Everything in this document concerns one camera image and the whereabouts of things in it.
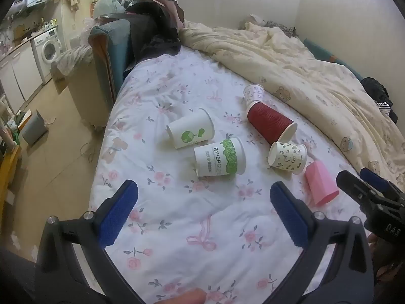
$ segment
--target green cherry graphic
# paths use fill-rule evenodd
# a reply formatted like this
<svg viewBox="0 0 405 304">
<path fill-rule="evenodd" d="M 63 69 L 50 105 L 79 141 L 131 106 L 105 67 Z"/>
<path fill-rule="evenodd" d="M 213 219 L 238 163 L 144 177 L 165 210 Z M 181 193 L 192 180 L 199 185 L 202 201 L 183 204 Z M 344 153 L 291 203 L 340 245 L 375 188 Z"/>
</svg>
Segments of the green cherry graphic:
<svg viewBox="0 0 405 304">
<path fill-rule="evenodd" d="M 197 136 L 202 137 L 204 133 L 205 133 L 205 130 L 203 128 L 201 128 L 198 131 Z M 194 135 L 191 131 L 185 131 L 181 135 L 181 140 L 183 141 L 183 143 L 189 143 L 194 139 L 194 136 L 196 136 L 196 135 Z"/>
<path fill-rule="evenodd" d="M 224 156 L 226 157 L 226 167 L 225 170 L 229 174 L 236 174 L 238 170 L 238 160 L 236 158 L 236 151 L 233 143 L 230 139 L 226 139 L 221 142 L 224 149 Z"/>
</svg>

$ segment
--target kitchen counter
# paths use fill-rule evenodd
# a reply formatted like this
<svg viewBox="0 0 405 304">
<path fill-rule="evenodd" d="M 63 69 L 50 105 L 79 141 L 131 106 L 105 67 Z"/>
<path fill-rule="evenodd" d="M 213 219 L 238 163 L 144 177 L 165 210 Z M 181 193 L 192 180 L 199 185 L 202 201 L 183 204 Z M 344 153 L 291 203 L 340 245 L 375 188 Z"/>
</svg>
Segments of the kitchen counter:
<svg viewBox="0 0 405 304">
<path fill-rule="evenodd" d="M 11 50 L 9 50 L 8 52 L 6 52 L 4 55 L 0 56 L 0 62 L 1 62 L 4 58 L 6 58 L 9 54 L 12 54 L 15 50 L 17 50 L 19 47 L 21 47 L 23 44 L 25 44 L 25 43 L 31 41 L 32 39 L 35 39 L 37 36 L 39 36 L 39 35 L 41 35 L 41 34 L 44 34 L 45 32 L 50 31 L 51 29 L 53 29 L 53 28 L 55 28 L 55 27 L 57 27 L 57 25 L 48 27 L 47 29 L 44 29 L 44 30 L 41 31 L 41 32 L 36 32 L 33 36 L 29 37 L 26 41 L 21 42 L 18 46 L 14 47 L 13 49 L 11 49 Z"/>
</svg>

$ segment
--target human hand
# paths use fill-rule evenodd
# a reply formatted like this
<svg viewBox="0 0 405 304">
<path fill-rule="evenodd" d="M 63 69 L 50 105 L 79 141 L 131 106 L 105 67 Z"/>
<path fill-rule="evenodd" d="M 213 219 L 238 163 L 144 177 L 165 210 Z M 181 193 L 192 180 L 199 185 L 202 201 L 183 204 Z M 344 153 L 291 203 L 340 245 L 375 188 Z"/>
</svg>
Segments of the human hand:
<svg viewBox="0 0 405 304">
<path fill-rule="evenodd" d="M 207 294 L 201 288 L 188 291 L 179 297 L 166 299 L 156 302 L 155 304 L 204 304 Z"/>
</svg>

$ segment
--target beige floor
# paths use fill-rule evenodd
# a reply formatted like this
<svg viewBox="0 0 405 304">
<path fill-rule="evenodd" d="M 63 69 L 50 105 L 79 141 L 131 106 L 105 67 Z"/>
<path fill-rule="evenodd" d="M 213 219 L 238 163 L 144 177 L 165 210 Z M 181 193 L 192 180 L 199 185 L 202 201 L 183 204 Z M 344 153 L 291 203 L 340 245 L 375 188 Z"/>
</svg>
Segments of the beige floor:
<svg viewBox="0 0 405 304">
<path fill-rule="evenodd" d="M 39 246 L 48 216 L 72 219 L 87 210 L 104 134 L 95 133 L 80 119 L 68 88 L 58 95 L 52 80 L 28 108 L 38 110 L 47 121 L 56 120 L 32 147 L 20 136 L 22 161 L 9 187 L 15 203 L 5 207 L 0 241 L 32 260 L 31 250 Z M 19 251 L 12 245 L 12 231 L 19 239 Z"/>
</svg>

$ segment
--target metal screw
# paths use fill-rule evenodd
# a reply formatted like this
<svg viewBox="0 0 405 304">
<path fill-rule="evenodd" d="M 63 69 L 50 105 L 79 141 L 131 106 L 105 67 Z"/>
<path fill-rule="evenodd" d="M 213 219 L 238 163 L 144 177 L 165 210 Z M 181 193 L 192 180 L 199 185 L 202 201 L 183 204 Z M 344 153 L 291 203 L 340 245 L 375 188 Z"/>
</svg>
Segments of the metal screw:
<svg viewBox="0 0 405 304">
<path fill-rule="evenodd" d="M 354 224 L 360 224 L 361 223 L 361 219 L 357 216 L 352 216 L 352 218 L 350 219 Z"/>
<path fill-rule="evenodd" d="M 315 216 L 316 219 L 322 220 L 325 219 L 325 214 L 323 212 L 314 212 L 313 215 Z"/>
<path fill-rule="evenodd" d="M 87 212 L 85 212 L 84 214 L 83 214 L 83 218 L 84 219 L 92 219 L 94 217 L 94 212 L 92 212 L 92 211 L 87 211 Z"/>
<path fill-rule="evenodd" d="M 49 224 L 53 224 L 54 222 L 56 222 L 56 216 L 50 216 L 50 217 L 48 217 L 47 222 L 48 222 Z"/>
</svg>

